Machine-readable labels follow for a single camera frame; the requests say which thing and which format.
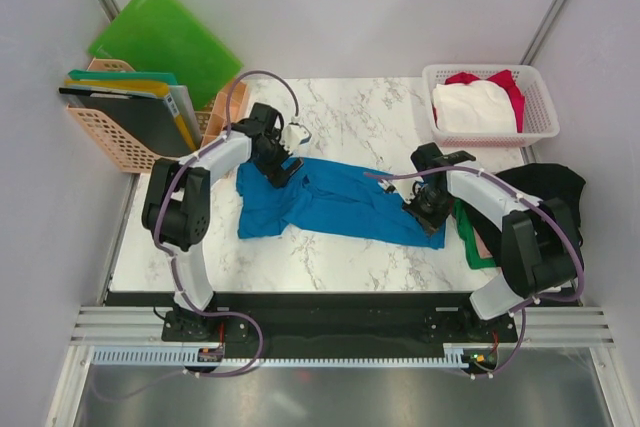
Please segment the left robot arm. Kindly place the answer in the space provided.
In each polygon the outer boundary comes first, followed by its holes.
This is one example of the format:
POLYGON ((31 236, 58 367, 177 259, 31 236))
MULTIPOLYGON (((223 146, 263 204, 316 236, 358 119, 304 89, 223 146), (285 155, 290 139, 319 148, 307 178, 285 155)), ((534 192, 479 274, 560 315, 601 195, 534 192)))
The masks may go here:
POLYGON ((273 188, 283 188, 303 161, 293 154, 311 139, 297 120, 285 123, 281 113, 256 103, 249 117, 230 124, 214 141, 178 160, 158 159, 151 171, 142 225, 170 261, 174 302, 188 310, 185 329, 208 340, 219 329, 209 310, 214 290, 207 278, 202 242, 211 218, 214 184, 249 163, 273 188))

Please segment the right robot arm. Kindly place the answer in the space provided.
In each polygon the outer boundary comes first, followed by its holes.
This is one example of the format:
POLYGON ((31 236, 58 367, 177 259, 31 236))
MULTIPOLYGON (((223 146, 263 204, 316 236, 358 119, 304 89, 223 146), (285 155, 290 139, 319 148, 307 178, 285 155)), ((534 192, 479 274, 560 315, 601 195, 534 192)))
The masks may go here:
POLYGON ((513 313, 570 281, 581 283, 584 265, 577 228, 560 199, 543 201, 484 171, 466 151, 444 154, 434 143, 411 154, 422 178, 401 189, 403 209, 428 234, 452 213, 455 200, 478 211, 499 232, 501 273, 469 296, 458 315, 467 339, 483 339, 494 318, 513 313))

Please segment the blue t-shirt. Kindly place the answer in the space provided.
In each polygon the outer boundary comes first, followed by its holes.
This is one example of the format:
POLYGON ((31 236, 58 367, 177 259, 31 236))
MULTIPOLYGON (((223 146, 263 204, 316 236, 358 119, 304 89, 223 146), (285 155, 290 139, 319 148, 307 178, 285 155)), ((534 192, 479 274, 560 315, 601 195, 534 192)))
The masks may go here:
POLYGON ((289 226, 402 246, 442 249, 444 227, 427 234, 396 193, 386 193, 364 167, 305 158, 282 188, 273 187, 252 163, 238 167, 242 198, 238 237, 275 237, 289 226))

